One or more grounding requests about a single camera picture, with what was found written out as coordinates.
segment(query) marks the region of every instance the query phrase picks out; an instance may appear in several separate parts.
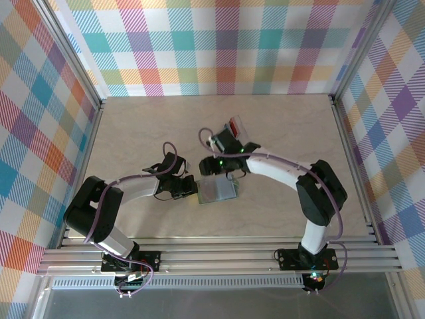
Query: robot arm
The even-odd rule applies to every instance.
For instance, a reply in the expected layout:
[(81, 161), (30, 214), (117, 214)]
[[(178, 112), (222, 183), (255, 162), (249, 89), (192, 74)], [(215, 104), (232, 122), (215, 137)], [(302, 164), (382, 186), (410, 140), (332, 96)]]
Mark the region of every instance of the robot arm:
[[(335, 214), (330, 199), (317, 181), (310, 174), (298, 169), (299, 167), (288, 166), (268, 157), (256, 157), (256, 153), (272, 154), (258, 144), (248, 142), (242, 145), (237, 136), (238, 130), (235, 130), (232, 121), (234, 119), (223, 131), (210, 137), (210, 147), (217, 148), (222, 154), (251, 155), (237, 158), (207, 157), (199, 164), (201, 175), (228, 173), (241, 169), (246, 173), (275, 179), (297, 191), (303, 214), (307, 217), (305, 233), (298, 248), (298, 259), (305, 268), (313, 268), (327, 246), (326, 230)], [(342, 208), (347, 193), (327, 162), (319, 160), (314, 164), (297, 161), (295, 163), (319, 176), (331, 191), (338, 208)]]
[[(174, 154), (168, 153), (162, 163), (155, 164), (144, 171), (148, 173), (165, 171), (172, 165), (174, 158)], [(186, 160), (178, 156), (173, 169), (166, 174), (129, 179), (109, 188), (90, 241), (117, 256), (134, 259), (139, 252), (139, 245), (114, 226), (120, 205), (136, 198), (157, 195), (163, 191), (168, 191), (173, 199), (197, 193), (198, 188), (193, 175), (183, 177), (188, 168), (189, 164)], [(94, 222), (96, 203), (99, 202), (107, 184), (109, 183), (96, 176), (91, 176), (84, 181), (64, 214), (64, 221), (69, 227), (87, 236)]]

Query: plaid wallpaper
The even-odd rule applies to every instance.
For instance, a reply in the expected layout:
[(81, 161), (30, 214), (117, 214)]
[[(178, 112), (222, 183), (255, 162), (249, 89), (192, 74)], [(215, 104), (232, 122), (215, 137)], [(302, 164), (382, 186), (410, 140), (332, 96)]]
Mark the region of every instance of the plaid wallpaper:
[(399, 0), (343, 97), (373, 214), (425, 318), (425, 0)]
[(371, 25), (371, 22), (375, 18), (375, 14), (377, 13), (379, 5), (382, 3), (382, 1), (383, 0), (373, 1), (372, 7), (369, 9), (369, 12), (367, 13), (365, 20), (363, 21), (363, 24), (361, 25), (360, 31), (357, 34), (356, 39), (351, 45), (349, 53), (345, 57), (344, 64), (338, 73), (336, 81), (333, 83), (330, 94), (334, 95), (336, 90), (338, 89), (338, 86), (341, 83), (341, 80), (344, 77), (348, 66), (351, 64), (351, 61), (353, 60), (353, 57), (355, 56), (357, 49), (359, 48), (359, 45), (361, 44), (361, 41), (365, 37), (366, 30), (369, 28), (369, 25)]
[(21, 318), (95, 108), (30, 0), (0, 0), (0, 318)]
[(112, 96), (155, 96), (328, 93), (351, 29), (366, 18), (361, 8), (374, 1), (50, 2), (96, 85)]

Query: vent grille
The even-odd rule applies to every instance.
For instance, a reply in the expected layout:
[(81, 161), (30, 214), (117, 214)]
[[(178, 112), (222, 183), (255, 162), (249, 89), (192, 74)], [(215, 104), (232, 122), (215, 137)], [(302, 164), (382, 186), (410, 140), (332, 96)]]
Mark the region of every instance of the vent grille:
[[(302, 286), (303, 280), (300, 274), (275, 274), (258, 276), (156, 276), (148, 288), (296, 288)], [(113, 287), (114, 278), (109, 276), (102, 278), (59, 276), (55, 278), (52, 284), (54, 289)]]
[(152, 288), (254, 288), (302, 286), (301, 275), (272, 276), (164, 276), (153, 278)]

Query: beige floor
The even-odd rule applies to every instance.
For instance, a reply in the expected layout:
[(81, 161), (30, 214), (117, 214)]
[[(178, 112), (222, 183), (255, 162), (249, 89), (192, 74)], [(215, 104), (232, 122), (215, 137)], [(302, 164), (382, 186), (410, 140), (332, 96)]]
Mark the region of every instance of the beige floor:
[[(328, 161), (349, 194), (342, 211), (344, 235), (367, 234), (325, 95), (109, 98), (87, 176), (115, 179), (140, 172), (162, 160), (162, 143), (170, 141), (192, 163), (198, 179), (198, 163), (209, 155), (199, 145), (198, 130), (217, 131), (237, 114), (250, 139), (271, 152), (311, 163)], [(292, 189), (249, 175), (240, 180), (240, 192), (238, 199), (207, 205), (199, 205), (196, 195), (166, 202), (137, 199), (122, 206), (116, 225), (139, 237), (303, 235), (305, 217)], [(333, 225), (336, 233), (335, 218)]]

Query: wire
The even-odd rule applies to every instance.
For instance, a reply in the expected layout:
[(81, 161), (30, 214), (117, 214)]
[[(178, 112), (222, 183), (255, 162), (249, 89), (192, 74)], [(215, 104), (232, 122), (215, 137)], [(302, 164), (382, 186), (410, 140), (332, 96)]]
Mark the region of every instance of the wire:
[(343, 275), (345, 269), (347, 268), (348, 250), (347, 250), (346, 246), (343, 243), (336, 242), (336, 241), (331, 241), (330, 243), (331, 244), (340, 245), (341, 247), (343, 247), (343, 250), (344, 250), (344, 263), (343, 263), (343, 266), (341, 267), (341, 271), (338, 273), (337, 278), (335, 278), (335, 280), (333, 282), (331, 282), (331, 284), (329, 286), (326, 286), (325, 288), (323, 288), (321, 290), (321, 292), (326, 291), (326, 290), (329, 290), (330, 288), (332, 288), (333, 286), (335, 286), (337, 284), (337, 282), (341, 280), (341, 276)]
[(202, 140), (202, 133), (204, 131), (208, 131), (210, 133), (211, 136), (214, 135), (214, 132), (210, 129), (210, 128), (201, 128), (198, 132), (198, 139), (199, 142), (201, 143), (201, 145), (208, 150), (208, 152), (216, 155), (216, 156), (220, 156), (222, 158), (244, 158), (244, 157), (248, 157), (248, 156), (255, 156), (255, 157), (259, 157), (259, 158), (270, 158), (271, 160), (275, 160), (275, 161), (279, 161), (280, 163), (283, 163), (285, 165), (294, 167), (300, 171), (304, 171), (308, 174), (310, 174), (310, 176), (312, 176), (323, 188), (323, 190), (325, 191), (326, 195), (328, 196), (329, 200), (331, 201), (332, 207), (335, 211), (335, 214), (337, 216), (338, 219), (338, 224), (339, 224), (339, 231), (338, 231), (338, 235), (336, 236), (330, 236), (328, 238), (326, 238), (326, 241), (337, 241), (338, 239), (341, 238), (342, 234), (343, 234), (343, 220), (341, 217), (341, 212), (339, 211), (338, 208), (338, 204), (335, 201), (335, 199), (333, 198), (331, 191), (329, 190), (329, 188), (327, 188), (326, 184), (324, 181), (322, 181), (319, 176), (317, 176), (315, 173), (313, 173), (311, 170), (309, 170), (308, 168), (299, 165), (298, 163), (295, 163), (293, 161), (290, 161), (288, 159), (285, 158), (281, 158), (280, 156), (276, 156), (273, 154), (265, 154), (265, 153), (240, 153), (240, 154), (224, 154), (224, 153), (220, 153), (220, 152), (215, 152), (214, 150), (212, 150), (211, 148), (209, 148), (204, 141)]
[(162, 198), (158, 198), (156, 195), (154, 195), (154, 198), (156, 198), (159, 201), (169, 201), (170, 199), (173, 199), (172, 197), (167, 198), (167, 199), (162, 199)]
[(93, 220), (92, 226), (91, 226), (89, 232), (87, 233), (86, 238), (83, 240), (83, 243), (84, 244), (86, 244), (90, 240), (90, 238), (92, 237), (92, 235), (94, 233), (94, 230), (96, 229), (96, 226), (97, 226), (97, 224), (99, 222), (100, 212), (101, 212), (101, 209), (102, 209), (102, 204), (103, 204), (104, 199), (105, 199), (105, 195), (106, 195), (106, 193), (108, 192), (108, 190), (112, 186), (119, 184), (121, 181), (127, 181), (127, 180), (130, 180), (130, 179), (144, 178), (144, 177), (155, 177), (155, 176), (163, 175), (163, 174), (166, 174), (166, 173), (168, 173), (169, 171), (171, 171), (173, 169), (174, 165), (177, 163), (177, 149), (176, 149), (176, 147), (174, 146), (173, 143), (171, 143), (171, 142), (165, 142), (162, 145), (162, 152), (163, 152), (164, 156), (165, 156), (165, 146), (166, 145), (170, 145), (173, 148), (174, 155), (175, 156), (174, 156), (173, 163), (165, 171), (161, 171), (159, 173), (152, 173), (152, 174), (138, 174), (138, 175), (125, 176), (125, 177), (122, 177), (122, 178), (120, 178), (120, 179), (118, 179), (116, 181), (111, 182), (110, 184), (108, 184), (105, 187), (104, 191), (102, 192), (102, 194), (100, 196), (99, 203), (98, 203), (98, 208), (96, 209), (96, 214), (94, 216), (94, 220)]
[(226, 178), (227, 178), (228, 181), (237, 181), (237, 180), (244, 178), (246, 176), (246, 172), (244, 171), (244, 175), (242, 175), (240, 177), (233, 177), (233, 175), (232, 175), (232, 177), (228, 178), (229, 173), (231, 173), (231, 172), (229, 172), (229, 171), (226, 172)]
[(273, 253), (273, 258), (274, 258), (274, 260), (275, 260), (275, 261), (279, 261), (279, 259), (277, 259), (277, 258), (276, 258), (276, 253), (277, 253), (280, 249), (283, 249), (283, 248), (278, 248), (278, 249), (276, 249), (276, 250), (274, 251), (274, 253)]
[[(134, 291), (132, 291), (132, 292), (128, 292), (128, 296), (129, 297), (131, 297), (131, 296), (133, 296), (134, 294), (137, 294), (140, 290), (142, 290), (142, 289), (144, 289), (151, 281), (152, 281), (152, 278), (153, 278), (153, 273), (154, 273), (154, 270), (153, 270), (153, 267), (151, 266), (151, 265), (149, 265), (148, 263), (144, 263), (143, 261), (136, 261), (136, 260), (133, 260), (133, 259), (128, 259), (128, 258), (123, 258), (123, 257), (121, 257), (121, 256), (118, 256), (118, 255), (115, 255), (113, 252), (111, 252), (111, 251), (109, 251), (108, 249), (105, 249), (104, 247), (102, 247), (102, 246), (100, 246), (98, 243), (93, 243), (93, 245), (95, 246), (95, 247), (97, 247), (97, 248), (99, 248), (101, 251), (106, 251), (108, 254), (110, 254), (111, 256), (113, 256), (115, 259), (118, 259), (119, 261), (124, 261), (124, 262), (126, 262), (126, 263), (133, 263), (133, 264), (137, 264), (137, 265), (141, 265), (141, 266), (144, 266), (144, 267), (146, 267), (146, 268), (148, 268), (149, 269), (149, 272), (151, 273), (151, 275), (149, 276), (149, 278), (146, 280), (146, 282), (143, 284), (143, 285), (141, 285), (138, 289), (135, 289)], [(118, 293), (121, 295), (121, 296), (123, 296), (124, 295), (124, 292), (121, 290), (121, 287), (125, 284), (126, 282), (121, 282), (119, 285), (118, 285), (118, 289), (117, 289), (117, 291), (118, 291)]]

